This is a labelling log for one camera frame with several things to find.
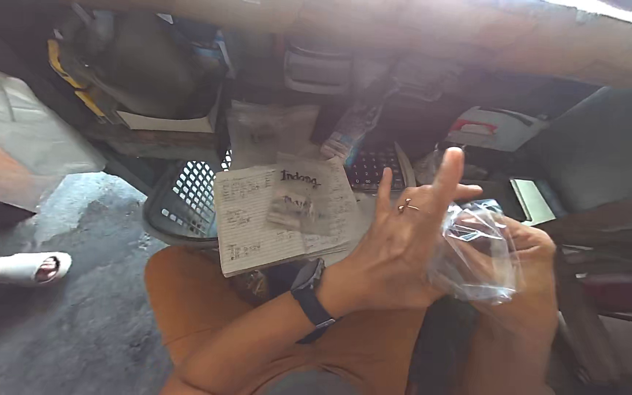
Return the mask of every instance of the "sandal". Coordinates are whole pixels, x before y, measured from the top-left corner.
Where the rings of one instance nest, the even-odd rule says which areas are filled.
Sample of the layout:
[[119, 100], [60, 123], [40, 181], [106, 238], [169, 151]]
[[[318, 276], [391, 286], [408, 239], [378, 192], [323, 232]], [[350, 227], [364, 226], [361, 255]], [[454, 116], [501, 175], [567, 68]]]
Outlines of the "sandal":
[[0, 257], [0, 281], [19, 285], [43, 285], [60, 280], [72, 265], [64, 252], [34, 252]]

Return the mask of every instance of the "hand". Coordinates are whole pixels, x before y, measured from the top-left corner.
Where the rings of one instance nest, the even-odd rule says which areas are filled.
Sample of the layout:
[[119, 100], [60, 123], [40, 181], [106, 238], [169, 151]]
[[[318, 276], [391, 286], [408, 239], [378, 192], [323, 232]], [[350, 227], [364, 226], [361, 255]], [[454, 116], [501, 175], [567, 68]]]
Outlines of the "hand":
[[554, 336], [557, 328], [557, 299], [553, 259], [555, 243], [550, 236], [511, 218], [504, 218], [521, 264], [520, 290], [507, 303], [490, 306], [473, 303], [491, 318], [491, 324], [517, 335]]
[[[365, 309], [423, 309], [443, 296], [426, 274], [442, 239], [440, 225], [450, 202], [482, 192], [477, 185], [458, 184], [463, 166], [462, 150], [449, 148], [433, 184], [407, 188], [394, 207], [392, 172], [384, 170], [369, 231], [346, 259], [324, 271], [317, 295], [326, 310], [342, 316]], [[399, 213], [406, 199], [419, 210]]]

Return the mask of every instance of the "basket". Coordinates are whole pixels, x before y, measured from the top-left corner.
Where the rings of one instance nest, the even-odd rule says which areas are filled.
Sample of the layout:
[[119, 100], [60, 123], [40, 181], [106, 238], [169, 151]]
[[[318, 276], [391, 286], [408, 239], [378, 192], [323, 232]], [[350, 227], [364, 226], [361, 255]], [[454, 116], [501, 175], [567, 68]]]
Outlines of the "basket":
[[228, 170], [230, 155], [228, 150], [221, 169], [191, 160], [165, 173], [143, 205], [145, 231], [169, 245], [218, 248], [214, 178]]

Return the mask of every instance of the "concrete floor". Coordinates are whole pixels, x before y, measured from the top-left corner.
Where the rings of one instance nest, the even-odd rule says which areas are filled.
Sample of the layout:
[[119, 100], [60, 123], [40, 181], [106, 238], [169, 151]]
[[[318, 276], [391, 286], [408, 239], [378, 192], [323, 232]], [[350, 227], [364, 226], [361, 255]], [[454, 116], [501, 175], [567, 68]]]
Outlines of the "concrete floor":
[[64, 251], [62, 283], [0, 285], [0, 394], [157, 394], [171, 362], [143, 284], [164, 243], [141, 226], [145, 195], [107, 174], [68, 176], [41, 213], [0, 233], [0, 255]]

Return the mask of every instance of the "calculator keypad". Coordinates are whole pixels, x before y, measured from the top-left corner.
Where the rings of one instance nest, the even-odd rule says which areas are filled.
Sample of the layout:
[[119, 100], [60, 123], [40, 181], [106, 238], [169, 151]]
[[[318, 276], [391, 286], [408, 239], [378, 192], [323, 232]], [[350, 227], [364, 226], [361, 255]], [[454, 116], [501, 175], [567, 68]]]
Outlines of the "calculator keypad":
[[360, 150], [353, 165], [346, 168], [350, 186], [357, 191], [377, 191], [379, 182], [382, 179], [382, 170], [385, 167], [389, 167], [392, 170], [392, 191], [403, 190], [404, 178], [393, 146], [378, 150], [368, 150], [366, 148]]

